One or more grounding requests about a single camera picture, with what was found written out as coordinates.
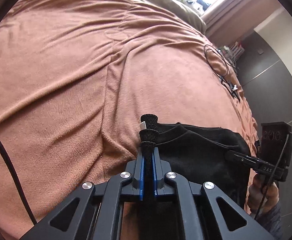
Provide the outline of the person's right hand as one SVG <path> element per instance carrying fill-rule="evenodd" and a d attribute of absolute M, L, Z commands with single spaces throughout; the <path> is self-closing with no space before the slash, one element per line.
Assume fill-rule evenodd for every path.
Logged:
<path fill-rule="evenodd" d="M 256 174 L 249 187 L 247 205 L 250 211 L 257 214 L 269 212 L 279 201 L 279 189 L 273 182 L 269 187 L 263 185 L 263 176 Z"/>

